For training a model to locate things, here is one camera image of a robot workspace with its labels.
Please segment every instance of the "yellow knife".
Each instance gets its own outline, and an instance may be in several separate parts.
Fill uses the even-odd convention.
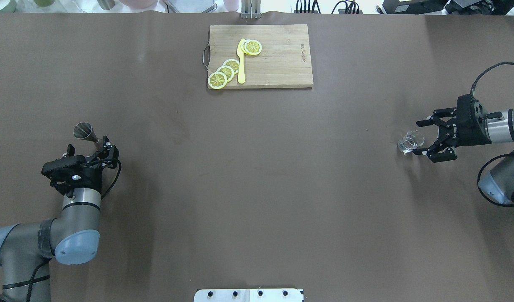
[[[236,80],[239,84],[244,84],[246,82],[246,74],[244,73],[244,51],[242,50],[244,41],[245,39],[241,39],[240,42],[238,42],[238,47],[236,48],[236,55],[238,55],[239,59],[238,77],[236,77]]]

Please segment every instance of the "cable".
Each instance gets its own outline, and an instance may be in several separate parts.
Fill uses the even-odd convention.
[[[481,195],[487,200],[487,201],[490,201],[491,204],[494,204],[496,206],[514,206],[514,204],[500,204],[500,203],[497,203],[495,201],[492,201],[490,198],[487,197],[487,195],[484,194],[484,192],[481,190],[481,188],[479,187],[479,181],[481,180],[481,174],[483,173],[483,171],[485,170],[485,168],[487,167],[487,165],[491,164],[493,161],[495,160],[498,160],[498,159],[501,159],[503,157],[509,157],[509,156],[514,156],[514,153],[508,153],[508,154],[502,154],[502,155],[498,155],[496,157],[494,157],[493,159],[487,161],[485,163],[485,165],[479,170],[479,174],[477,174],[477,189],[479,189],[479,193],[481,193]]]
[[[317,6],[318,12],[320,13],[320,6],[318,0],[313,1],[313,8],[311,10],[311,13],[315,13],[315,5]]]
[[[470,94],[472,96],[474,96],[475,94],[475,87],[477,86],[477,82],[479,82],[480,78],[483,77],[483,75],[485,75],[487,72],[489,72],[490,70],[496,68],[497,66],[501,66],[501,65],[513,65],[514,66],[514,62],[501,62],[501,63],[497,63],[496,65],[493,65],[491,67],[489,67],[488,69],[486,69],[485,71],[483,71],[483,73],[481,73],[477,79],[475,79],[475,82],[473,82],[473,85],[471,85],[471,91],[470,91]]]
[[[89,163],[86,163],[86,164],[83,164],[82,165],[82,168],[86,168],[86,167],[92,167],[92,166],[95,166],[99,163],[104,163],[104,162],[116,162],[117,165],[118,165],[118,169],[117,169],[117,174],[115,174],[115,178],[114,178],[114,181],[112,182],[112,184],[110,185],[110,187],[108,187],[108,189],[106,191],[104,191],[104,193],[102,194],[102,196],[100,197],[100,199],[102,200],[104,197],[106,197],[106,195],[108,195],[108,193],[110,192],[110,190],[112,189],[112,187],[115,186],[115,183],[117,182],[117,179],[119,178],[119,174],[121,174],[121,161],[119,160],[115,160],[115,159],[103,159],[103,160],[98,160],[98,161],[92,161],[92,162],[89,162]]]
[[[340,3],[344,3],[345,4],[345,13],[349,13],[349,14],[357,14],[359,13],[359,4],[356,3],[356,0],[342,0],[342,1],[339,1],[335,4],[335,6],[333,7],[333,10],[332,10],[332,13],[335,12],[335,9],[337,8],[337,6],[340,4]]]
[[[50,262],[52,259],[45,258],[41,264],[39,264],[31,274],[31,278],[29,279],[29,285],[28,285],[28,294],[26,295],[26,302],[29,302],[31,299],[31,289],[33,289],[33,281],[35,280],[35,275],[37,274],[37,271],[42,267],[45,266],[48,262]]]
[[[335,12],[335,9],[336,9],[336,8],[337,8],[337,6],[339,5],[339,3],[344,3],[344,4],[345,4],[345,12],[347,11],[348,3],[347,3],[347,1],[344,1],[344,0],[343,0],[343,1],[339,1],[339,2],[337,2],[337,3],[335,4],[335,6],[333,7],[333,10],[332,10],[332,13],[334,13],[334,12]]]
[[[115,186],[115,183],[117,182],[117,179],[119,178],[119,174],[121,174],[121,162],[118,160],[117,161],[117,165],[119,166],[119,168],[117,169],[117,174],[115,174],[115,178],[114,178],[114,181],[112,182],[112,184],[110,185],[110,187],[108,187],[108,189],[104,192],[104,194],[102,194],[102,196],[100,197],[100,199],[103,199],[104,197],[106,197],[106,195],[108,195],[108,193],[110,192],[110,190],[112,189],[112,187]]]

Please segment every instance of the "wooden cutting board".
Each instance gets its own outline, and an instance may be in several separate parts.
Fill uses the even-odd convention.
[[[246,82],[238,84],[235,75],[224,89],[313,87],[306,24],[211,25],[209,38],[209,75],[225,60],[238,60],[236,47],[242,38],[262,44],[259,55],[244,57]]]

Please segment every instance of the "clear glass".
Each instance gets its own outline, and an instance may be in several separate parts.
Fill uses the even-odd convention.
[[[423,146],[424,136],[417,130],[408,131],[408,133],[397,143],[399,150],[406,154],[412,152],[413,149]]]

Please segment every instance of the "metal bracket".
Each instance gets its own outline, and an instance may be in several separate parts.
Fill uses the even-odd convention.
[[[304,302],[303,289],[198,290],[194,302]]]
[[[242,0],[242,19],[261,19],[261,0]]]

